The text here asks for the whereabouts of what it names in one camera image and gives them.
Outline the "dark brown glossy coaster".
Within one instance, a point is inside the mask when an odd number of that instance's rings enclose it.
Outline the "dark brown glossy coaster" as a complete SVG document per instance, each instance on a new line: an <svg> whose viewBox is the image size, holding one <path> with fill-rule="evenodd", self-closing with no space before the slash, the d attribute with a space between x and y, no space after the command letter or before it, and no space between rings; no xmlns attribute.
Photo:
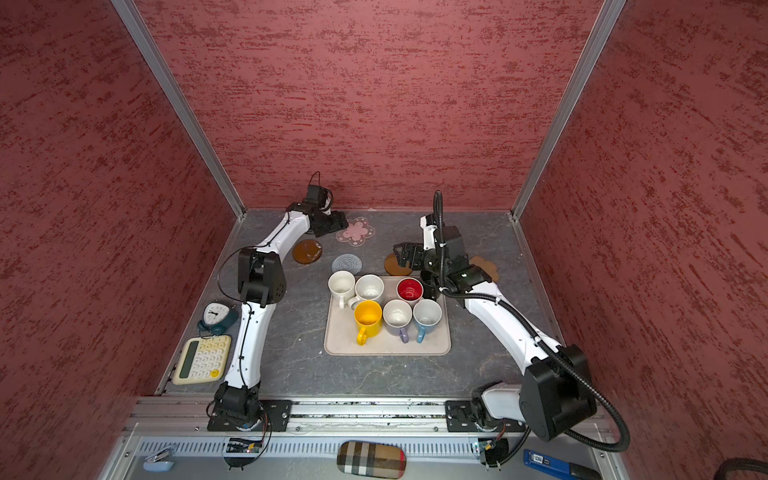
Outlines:
<svg viewBox="0 0 768 480"><path fill-rule="evenodd" d="M322 245L314 239L298 242L292 250L292 258L299 264L309 265L320 259L323 253Z"/></svg>

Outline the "pink flower coaster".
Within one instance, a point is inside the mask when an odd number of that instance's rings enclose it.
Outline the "pink flower coaster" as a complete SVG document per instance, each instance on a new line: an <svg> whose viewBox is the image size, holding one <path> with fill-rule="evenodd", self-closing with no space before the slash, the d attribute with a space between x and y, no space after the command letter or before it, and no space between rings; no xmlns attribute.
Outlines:
<svg viewBox="0 0 768 480"><path fill-rule="evenodd" d="M365 242L375 235L375 228L370 224L367 218L357 217L348 221L348 227L335 234L337 241L346 243L352 247L361 247Z"/></svg>

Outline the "brown wooden flower coaster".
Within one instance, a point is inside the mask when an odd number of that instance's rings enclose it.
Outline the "brown wooden flower coaster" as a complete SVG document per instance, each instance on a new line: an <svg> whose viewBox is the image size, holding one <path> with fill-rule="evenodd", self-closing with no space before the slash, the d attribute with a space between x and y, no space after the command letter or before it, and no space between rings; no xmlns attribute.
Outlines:
<svg viewBox="0 0 768 480"><path fill-rule="evenodd" d="M471 265L475 265L481 268L485 273L487 273L490 276L493 282L499 281L500 274L498 271L498 267L492 261L486 260L481 256L474 256L470 258L469 262Z"/></svg>

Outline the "grey woven round coaster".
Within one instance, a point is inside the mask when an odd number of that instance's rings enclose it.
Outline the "grey woven round coaster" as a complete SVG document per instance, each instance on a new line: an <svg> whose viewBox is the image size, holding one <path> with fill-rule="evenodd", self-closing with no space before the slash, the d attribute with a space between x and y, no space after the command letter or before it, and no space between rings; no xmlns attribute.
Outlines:
<svg viewBox="0 0 768 480"><path fill-rule="evenodd" d="M336 257L331 268L334 273L346 271L352 275L358 275L363 269L363 262L357 255L347 253Z"/></svg>

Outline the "brown cork round coaster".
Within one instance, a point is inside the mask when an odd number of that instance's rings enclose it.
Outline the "brown cork round coaster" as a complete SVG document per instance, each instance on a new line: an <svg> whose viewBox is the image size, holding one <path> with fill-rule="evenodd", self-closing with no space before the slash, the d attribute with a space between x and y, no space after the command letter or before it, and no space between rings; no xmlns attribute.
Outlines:
<svg viewBox="0 0 768 480"><path fill-rule="evenodd" d="M412 270L408 267L401 267L394 253L389 254L384 261L384 269L390 276L409 276Z"/></svg>

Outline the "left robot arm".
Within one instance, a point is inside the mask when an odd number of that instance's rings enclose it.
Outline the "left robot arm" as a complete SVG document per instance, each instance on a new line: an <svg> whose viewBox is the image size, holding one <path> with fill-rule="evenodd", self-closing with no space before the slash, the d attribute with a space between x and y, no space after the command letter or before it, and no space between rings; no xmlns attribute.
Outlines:
<svg viewBox="0 0 768 480"><path fill-rule="evenodd" d="M237 257L233 300L240 304L241 319L230 367L214 395L214 418L241 431L266 423L258 399L261 360L271 317L287 292L283 261L303 235L321 237L347 227L345 215L333 210L330 200L305 199L292 203L264 240L233 253Z"/></svg>

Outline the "red inside white mug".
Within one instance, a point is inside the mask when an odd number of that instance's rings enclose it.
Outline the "red inside white mug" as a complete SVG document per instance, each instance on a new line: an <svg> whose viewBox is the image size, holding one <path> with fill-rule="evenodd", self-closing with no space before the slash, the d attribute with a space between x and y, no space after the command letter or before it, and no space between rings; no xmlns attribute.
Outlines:
<svg viewBox="0 0 768 480"><path fill-rule="evenodd" d="M413 306L423 298L424 286L416 278L404 277L398 282L396 293L399 300Z"/></svg>

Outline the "white speckled mug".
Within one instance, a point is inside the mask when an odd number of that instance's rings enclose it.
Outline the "white speckled mug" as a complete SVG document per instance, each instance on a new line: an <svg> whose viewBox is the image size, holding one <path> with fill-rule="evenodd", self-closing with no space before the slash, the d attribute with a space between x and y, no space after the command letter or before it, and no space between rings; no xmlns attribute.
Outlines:
<svg viewBox="0 0 768 480"><path fill-rule="evenodd" d="M377 275L368 274L360 277L354 286L354 295L347 301L347 305L355 310L363 301L373 301L382 305L385 292L384 281Z"/></svg>

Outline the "yellow mug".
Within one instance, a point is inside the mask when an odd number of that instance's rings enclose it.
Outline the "yellow mug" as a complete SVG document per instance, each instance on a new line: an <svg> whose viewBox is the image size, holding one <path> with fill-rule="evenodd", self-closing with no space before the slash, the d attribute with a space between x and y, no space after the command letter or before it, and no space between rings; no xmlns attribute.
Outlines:
<svg viewBox="0 0 768 480"><path fill-rule="evenodd" d="M356 341L363 346L377 336L382 330L383 310L379 303L373 300L359 302L354 309L354 320L358 329Z"/></svg>

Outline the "beige rectangular tray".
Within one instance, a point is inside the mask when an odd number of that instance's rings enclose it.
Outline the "beige rectangular tray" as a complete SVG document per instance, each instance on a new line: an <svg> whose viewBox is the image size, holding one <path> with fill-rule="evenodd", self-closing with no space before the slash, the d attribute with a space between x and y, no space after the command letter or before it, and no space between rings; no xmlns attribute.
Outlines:
<svg viewBox="0 0 768 480"><path fill-rule="evenodd" d="M384 305L393 299L398 299L396 287L398 282L407 276L379 276L385 284L382 300ZM336 356L442 356L451 349L448 311L444 300L440 304L443 316L440 323L431 330L422 343L417 342L417 324L413 319L409 325L409 342L403 344L398 338L387 331L382 324L381 332L370 338L365 345L357 344L358 329L354 320L354 310L348 305L340 309L330 297L328 321L325 331L324 348L327 353Z"/></svg>

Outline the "plaid glasses case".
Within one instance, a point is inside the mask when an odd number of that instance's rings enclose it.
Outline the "plaid glasses case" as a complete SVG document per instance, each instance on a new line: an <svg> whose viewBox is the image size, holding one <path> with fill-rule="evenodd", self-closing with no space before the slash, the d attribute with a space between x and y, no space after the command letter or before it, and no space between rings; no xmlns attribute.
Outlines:
<svg viewBox="0 0 768 480"><path fill-rule="evenodd" d="M399 447L353 440L340 446L336 465L346 474L376 479L401 479L406 470L407 458Z"/></svg>

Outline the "small stapler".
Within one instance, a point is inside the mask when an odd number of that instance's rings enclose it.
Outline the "small stapler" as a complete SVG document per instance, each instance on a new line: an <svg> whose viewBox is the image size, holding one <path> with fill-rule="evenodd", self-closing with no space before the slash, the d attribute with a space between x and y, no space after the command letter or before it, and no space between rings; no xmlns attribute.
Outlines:
<svg viewBox="0 0 768 480"><path fill-rule="evenodd" d="M142 468L144 471L151 473L164 473L172 469L175 462L173 461L174 447L165 447L149 456L147 456L143 463Z"/></svg>

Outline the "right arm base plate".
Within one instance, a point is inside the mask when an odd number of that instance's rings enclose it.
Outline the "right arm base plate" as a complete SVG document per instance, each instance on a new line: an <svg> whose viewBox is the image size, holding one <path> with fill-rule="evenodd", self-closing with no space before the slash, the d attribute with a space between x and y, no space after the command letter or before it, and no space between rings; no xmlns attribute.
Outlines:
<svg viewBox="0 0 768 480"><path fill-rule="evenodd" d="M478 399L448 400L444 406L447 429L452 433L517 433L525 430L525 426L516 420L492 418Z"/></svg>

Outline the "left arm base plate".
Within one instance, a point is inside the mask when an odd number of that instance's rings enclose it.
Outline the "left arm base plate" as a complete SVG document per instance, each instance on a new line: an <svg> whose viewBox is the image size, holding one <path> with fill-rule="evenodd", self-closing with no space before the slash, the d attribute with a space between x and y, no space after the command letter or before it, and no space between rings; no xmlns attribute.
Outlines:
<svg viewBox="0 0 768 480"><path fill-rule="evenodd" d="M266 416L268 430L285 432L293 405L291 400L262 400L257 419L253 421L230 419L224 414L212 413L206 430L209 432L257 432L262 430L263 416Z"/></svg>

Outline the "aluminium rail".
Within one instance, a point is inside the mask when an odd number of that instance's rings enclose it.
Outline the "aluminium rail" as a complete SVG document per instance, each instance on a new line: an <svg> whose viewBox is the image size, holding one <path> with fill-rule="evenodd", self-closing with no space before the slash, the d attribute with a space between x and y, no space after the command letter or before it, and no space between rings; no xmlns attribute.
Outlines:
<svg viewBox="0 0 768 480"><path fill-rule="evenodd" d="M213 413L211 394L166 394L135 401L124 432L206 435ZM294 405L287 436L469 436L447 429L445 402L429 397L282 397Z"/></svg>

